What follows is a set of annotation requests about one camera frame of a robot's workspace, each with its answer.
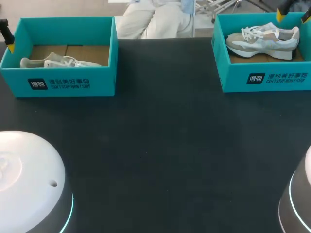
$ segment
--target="sneaker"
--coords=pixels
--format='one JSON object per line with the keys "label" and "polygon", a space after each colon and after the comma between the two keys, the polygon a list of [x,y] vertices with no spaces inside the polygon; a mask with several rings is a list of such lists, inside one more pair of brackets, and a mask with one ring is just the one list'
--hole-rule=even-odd
{"label": "sneaker", "polygon": [[241,57],[252,57],[258,53],[266,53],[272,57],[291,60],[292,53],[299,43],[299,28],[280,29],[268,23],[242,29],[242,33],[234,33],[226,39],[227,47]]}
{"label": "sneaker", "polygon": [[23,58],[20,61],[21,68],[54,68],[54,67],[101,67],[100,64],[93,62],[77,61],[73,57],[60,56],[51,52],[50,55],[43,60],[30,60]]}

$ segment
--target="shoe box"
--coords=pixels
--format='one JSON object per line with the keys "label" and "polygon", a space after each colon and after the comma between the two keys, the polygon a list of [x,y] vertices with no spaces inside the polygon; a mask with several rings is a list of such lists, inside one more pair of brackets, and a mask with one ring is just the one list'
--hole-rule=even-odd
{"label": "shoe box", "polygon": [[[15,50],[7,49],[0,72],[15,97],[113,96],[118,39],[114,17],[22,18]],[[102,67],[20,68],[20,61],[51,52]]]}
{"label": "shoe box", "polygon": [[[217,14],[212,47],[223,92],[311,90],[311,22],[301,23],[303,12],[288,13],[281,23],[276,13]],[[300,42],[290,61],[266,54],[241,58],[228,52],[225,39],[242,28],[272,22],[282,29],[300,29]]]}

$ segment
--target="teal shoe box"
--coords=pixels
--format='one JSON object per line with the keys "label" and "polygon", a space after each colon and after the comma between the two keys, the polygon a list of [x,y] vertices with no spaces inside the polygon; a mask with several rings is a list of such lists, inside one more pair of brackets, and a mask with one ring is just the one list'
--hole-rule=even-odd
{"label": "teal shoe box", "polygon": [[[223,92],[311,90],[311,22],[302,24],[303,14],[288,13],[281,23],[276,13],[217,14],[212,47]],[[299,27],[298,50],[303,60],[232,63],[225,38],[242,28],[270,22],[282,29]]]}
{"label": "teal shoe box", "polygon": [[[22,18],[15,51],[7,49],[0,71],[15,97],[113,96],[118,60],[114,17]],[[102,67],[19,68],[34,46],[109,46]]]}

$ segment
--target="cardboard lining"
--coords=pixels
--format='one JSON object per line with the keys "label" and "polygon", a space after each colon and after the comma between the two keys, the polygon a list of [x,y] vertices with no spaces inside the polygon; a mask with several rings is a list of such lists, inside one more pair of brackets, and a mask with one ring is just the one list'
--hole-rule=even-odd
{"label": "cardboard lining", "polygon": [[109,49],[109,45],[35,45],[29,59],[42,60],[54,52],[61,56],[73,57],[78,61],[108,66]]}
{"label": "cardboard lining", "polygon": [[229,53],[230,61],[232,64],[235,63],[265,63],[265,62],[304,62],[305,60],[303,59],[301,52],[299,48],[296,50],[296,56],[290,60],[280,60],[274,57],[271,57],[267,54],[256,54],[252,56],[251,58],[241,58],[237,57],[234,54]]}

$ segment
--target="beige pants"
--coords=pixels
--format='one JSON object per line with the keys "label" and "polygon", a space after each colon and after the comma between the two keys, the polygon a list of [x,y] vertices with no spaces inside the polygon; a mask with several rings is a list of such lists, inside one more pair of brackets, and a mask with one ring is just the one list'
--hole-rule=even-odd
{"label": "beige pants", "polygon": [[132,3],[117,24],[118,39],[191,37],[192,20],[181,11],[180,2],[156,6],[152,1]]}

